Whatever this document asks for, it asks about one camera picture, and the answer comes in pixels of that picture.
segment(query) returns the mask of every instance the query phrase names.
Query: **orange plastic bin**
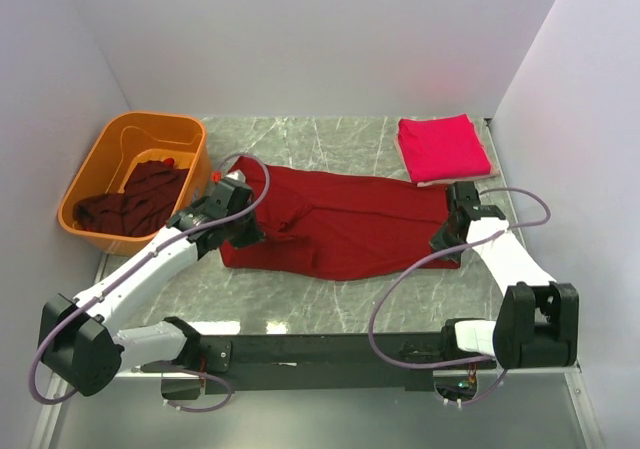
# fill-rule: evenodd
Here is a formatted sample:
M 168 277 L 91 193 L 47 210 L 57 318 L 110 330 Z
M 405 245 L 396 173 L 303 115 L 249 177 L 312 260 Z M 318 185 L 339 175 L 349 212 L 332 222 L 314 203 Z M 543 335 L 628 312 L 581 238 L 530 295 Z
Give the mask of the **orange plastic bin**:
M 62 227 L 85 238 L 109 254 L 132 256 L 155 234 L 123 237 L 85 231 L 73 219 L 74 205 L 87 197 L 124 192 L 131 171 L 139 162 L 172 157 L 175 167 L 189 169 L 174 212 L 204 193 L 211 174 L 207 133 L 192 117 L 130 112 L 116 117 L 102 131 L 58 209 Z

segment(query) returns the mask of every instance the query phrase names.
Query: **pink cloth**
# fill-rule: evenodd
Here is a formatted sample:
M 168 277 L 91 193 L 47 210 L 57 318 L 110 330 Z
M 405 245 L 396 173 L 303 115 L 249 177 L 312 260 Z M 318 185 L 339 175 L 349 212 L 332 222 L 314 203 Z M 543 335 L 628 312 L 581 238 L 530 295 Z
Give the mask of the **pink cloth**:
M 412 182 L 491 174 L 491 162 L 466 115 L 400 119 L 398 144 Z

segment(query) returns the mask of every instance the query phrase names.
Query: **white wall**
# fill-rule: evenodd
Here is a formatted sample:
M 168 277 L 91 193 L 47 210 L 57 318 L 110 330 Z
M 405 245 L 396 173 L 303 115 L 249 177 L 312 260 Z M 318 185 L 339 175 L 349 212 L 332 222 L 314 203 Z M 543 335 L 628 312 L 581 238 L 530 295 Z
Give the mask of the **white wall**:
M 554 0 L 74 0 L 134 109 L 492 116 Z
M 26 447 L 40 311 L 94 276 L 98 251 L 56 208 L 99 130 L 128 106 L 70 0 L 0 0 L 0 447 Z M 41 371 L 46 390 L 48 371 Z
M 640 426 L 640 0 L 557 0 L 493 133 L 508 182 L 551 205 L 534 255 L 581 295 L 579 358 L 608 447 Z M 535 206 L 518 200 L 522 219 Z

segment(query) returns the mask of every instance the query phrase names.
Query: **gray marble surface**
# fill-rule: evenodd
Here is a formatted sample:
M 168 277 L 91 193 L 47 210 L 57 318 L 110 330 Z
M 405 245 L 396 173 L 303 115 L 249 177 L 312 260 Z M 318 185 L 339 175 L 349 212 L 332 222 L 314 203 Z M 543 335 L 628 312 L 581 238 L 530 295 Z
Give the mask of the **gray marble surface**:
M 214 164 L 249 151 L 268 164 L 341 174 L 407 180 L 393 137 L 398 118 L 207 118 L 207 147 Z M 474 121 L 493 162 L 499 165 L 485 122 Z M 478 188 L 504 186 L 502 176 Z M 506 193 L 484 196 L 513 221 Z M 124 258 L 109 256 L 104 275 Z M 128 327 L 175 315 L 190 322 L 220 322 L 222 330 L 272 332 L 363 332 L 374 302 L 395 275 L 333 282 L 289 273 L 227 269 L 217 252 L 205 256 L 148 301 Z M 378 331 L 437 331 L 446 319 L 495 319 L 502 295 L 482 261 L 470 251 L 459 270 L 419 270 L 382 308 Z

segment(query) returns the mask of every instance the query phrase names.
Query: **red cloth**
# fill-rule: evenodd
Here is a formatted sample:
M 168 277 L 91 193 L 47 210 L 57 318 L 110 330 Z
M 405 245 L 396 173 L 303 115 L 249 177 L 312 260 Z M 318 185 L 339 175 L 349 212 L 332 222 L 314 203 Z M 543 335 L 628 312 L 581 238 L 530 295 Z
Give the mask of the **red cloth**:
M 398 145 L 412 182 L 491 173 L 491 162 L 464 114 L 432 121 L 400 119 Z
M 123 194 L 83 199 L 74 206 L 73 217 L 87 231 L 148 236 L 171 217 L 188 172 L 162 161 L 139 163 L 131 171 Z
M 448 216 L 442 185 L 268 167 L 271 189 L 256 209 L 267 240 L 243 249 L 225 243 L 220 253 L 227 267 L 331 280 L 388 274 L 430 254 L 429 241 Z M 264 174 L 253 160 L 238 159 L 236 169 L 256 194 L 262 192 Z M 434 261 L 428 267 L 459 265 Z

